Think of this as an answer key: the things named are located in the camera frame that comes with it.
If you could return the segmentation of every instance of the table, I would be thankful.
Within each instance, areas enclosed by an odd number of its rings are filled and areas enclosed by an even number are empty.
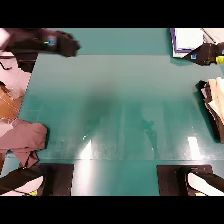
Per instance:
[[[165,28],[61,30],[82,49],[38,56],[19,117],[50,129],[40,162],[74,163],[72,195],[158,195],[157,164],[209,163],[224,177],[194,87],[219,66],[172,58]]]

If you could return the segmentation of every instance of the brown cloth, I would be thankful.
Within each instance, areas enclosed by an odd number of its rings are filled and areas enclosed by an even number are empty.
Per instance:
[[[0,138],[0,153],[6,155],[11,150],[23,167],[31,167],[38,162],[36,150],[45,148],[47,128],[40,123],[29,123],[16,119],[12,130]]]

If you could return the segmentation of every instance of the glossy table surface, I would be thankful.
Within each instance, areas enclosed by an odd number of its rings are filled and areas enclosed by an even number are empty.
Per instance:
[[[75,164],[73,195],[158,195],[157,164],[200,160],[224,176],[194,87],[219,66],[172,58],[166,28],[63,30],[79,55],[39,55],[19,117],[50,129],[40,162]]]

